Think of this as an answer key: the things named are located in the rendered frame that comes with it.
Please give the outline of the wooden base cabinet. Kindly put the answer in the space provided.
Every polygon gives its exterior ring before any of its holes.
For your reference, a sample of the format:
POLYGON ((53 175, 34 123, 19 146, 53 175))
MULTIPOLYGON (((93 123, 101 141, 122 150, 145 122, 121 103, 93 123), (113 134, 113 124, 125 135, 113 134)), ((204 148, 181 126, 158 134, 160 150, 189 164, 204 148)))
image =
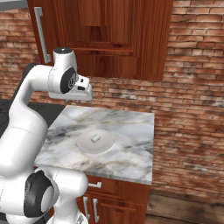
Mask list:
MULTIPOLYGON (((127 181, 119 181, 119 195, 113 196, 98 192, 89 192, 88 190, 86 193, 90 194, 90 203, 91 203, 91 197, 92 196, 100 196, 109 198, 112 200, 123 200, 127 202, 132 202, 137 205, 138 207, 138 218, 141 221, 140 224, 144 224, 145 222, 145 215, 147 210, 147 202, 149 197, 149 190, 150 187, 148 185, 138 184, 138 183, 132 183, 127 181)), ((91 218, 93 216, 90 215, 90 219, 88 221, 89 224, 92 224, 91 218)))

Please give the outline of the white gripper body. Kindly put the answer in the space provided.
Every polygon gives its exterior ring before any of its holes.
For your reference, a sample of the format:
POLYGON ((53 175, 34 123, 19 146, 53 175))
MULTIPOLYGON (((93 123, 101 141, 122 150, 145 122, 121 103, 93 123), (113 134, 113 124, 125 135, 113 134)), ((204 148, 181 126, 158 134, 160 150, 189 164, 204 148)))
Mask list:
POLYGON ((72 100, 72 101, 91 101, 93 99, 93 89, 91 85, 88 85, 87 87, 75 85, 66 94, 50 93, 49 97, 53 99, 72 100))

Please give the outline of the white round plate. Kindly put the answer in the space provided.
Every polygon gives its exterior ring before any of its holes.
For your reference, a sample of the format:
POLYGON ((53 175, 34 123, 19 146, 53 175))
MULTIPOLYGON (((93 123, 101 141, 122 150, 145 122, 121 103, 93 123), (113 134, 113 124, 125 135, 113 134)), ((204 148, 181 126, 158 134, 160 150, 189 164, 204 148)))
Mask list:
POLYGON ((90 129, 77 137, 76 144, 83 152, 89 154, 103 153, 113 145, 113 136, 103 129, 90 129), (96 143, 92 143, 90 138, 96 134, 100 135, 101 139, 96 143))

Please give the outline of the wooden base cabinet door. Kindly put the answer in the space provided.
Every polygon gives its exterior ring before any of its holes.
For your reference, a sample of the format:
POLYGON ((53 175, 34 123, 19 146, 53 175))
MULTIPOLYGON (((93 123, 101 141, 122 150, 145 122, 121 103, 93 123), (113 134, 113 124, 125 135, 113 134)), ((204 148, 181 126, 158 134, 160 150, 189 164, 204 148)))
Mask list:
POLYGON ((109 199, 100 196, 91 197, 92 224, 140 224, 138 218, 138 207, 132 202, 119 199, 109 199), (97 213, 100 217, 95 223, 93 198, 98 199, 97 213))
POLYGON ((87 201, 88 213, 90 215, 92 215, 92 208, 91 208, 90 194, 89 193, 85 193, 83 196, 80 196, 80 197, 77 198, 77 206, 80 209, 80 211, 85 215, 84 205, 83 205, 83 197, 84 196, 88 197, 88 201, 87 201))

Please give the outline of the black hob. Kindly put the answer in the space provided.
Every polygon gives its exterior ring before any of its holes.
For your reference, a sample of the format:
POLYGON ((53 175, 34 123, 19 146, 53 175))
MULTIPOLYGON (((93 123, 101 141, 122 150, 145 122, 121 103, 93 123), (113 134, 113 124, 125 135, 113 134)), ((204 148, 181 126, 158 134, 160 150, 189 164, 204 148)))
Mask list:
MULTIPOLYGON (((0 136, 4 133, 9 123, 9 109, 11 101, 0 99, 0 136)), ((28 107, 38 112, 45 119, 47 126, 50 127, 61 111, 65 108, 63 105, 29 102, 28 107)))

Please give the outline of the wooden drawer front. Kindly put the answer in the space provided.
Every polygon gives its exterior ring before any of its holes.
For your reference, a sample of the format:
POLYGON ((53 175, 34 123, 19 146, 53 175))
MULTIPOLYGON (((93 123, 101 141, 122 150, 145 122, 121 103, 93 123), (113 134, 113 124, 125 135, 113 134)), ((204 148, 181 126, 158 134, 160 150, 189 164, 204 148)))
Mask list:
POLYGON ((119 195, 119 181, 111 178, 102 178, 88 175, 88 183, 96 184, 97 182, 101 182, 101 188, 93 188, 89 187, 87 190, 89 192, 95 193, 103 193, 113 196, 119 195))

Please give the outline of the wooden wall cupboard door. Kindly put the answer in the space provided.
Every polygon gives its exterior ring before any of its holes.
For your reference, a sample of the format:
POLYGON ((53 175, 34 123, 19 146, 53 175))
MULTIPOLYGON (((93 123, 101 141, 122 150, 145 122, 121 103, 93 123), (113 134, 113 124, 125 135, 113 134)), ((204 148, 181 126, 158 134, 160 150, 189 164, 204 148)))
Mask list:
POLYGON ((137 74, 133 0, 28 0, 33 27, 38 29, 34 8, 41 7, 47 53, 41 46, 40 61, 53 64, 53 50, 74 50, 78 73, 85 76, 131 79, 137 74))

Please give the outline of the wooden wall cupboard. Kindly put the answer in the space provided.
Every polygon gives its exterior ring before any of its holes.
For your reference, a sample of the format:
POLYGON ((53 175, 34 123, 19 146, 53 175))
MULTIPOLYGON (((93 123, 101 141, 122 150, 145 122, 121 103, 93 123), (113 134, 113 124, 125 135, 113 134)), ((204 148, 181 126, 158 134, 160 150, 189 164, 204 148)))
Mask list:
MULTIPOLYGON (((138 57, 134 80, 161 81, 165 70, 173 0, 133 0, 135 53, 138 57)), ((33 27, 35 39, 38 29, 33 27)))

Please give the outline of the white marshmallow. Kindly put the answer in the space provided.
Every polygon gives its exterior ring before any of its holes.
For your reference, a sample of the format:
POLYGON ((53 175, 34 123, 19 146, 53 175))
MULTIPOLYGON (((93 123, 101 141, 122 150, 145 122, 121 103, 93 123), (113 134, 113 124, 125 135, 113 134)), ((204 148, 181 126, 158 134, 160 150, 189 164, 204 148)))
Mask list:
POLYGON ((94 143, 94 144, 95 144, 96 142, 98 142, 100 139, 101 139, 101 136, 98 135, 98 134, 93 135, 93 136, 90 138, 91 142, 94 143))

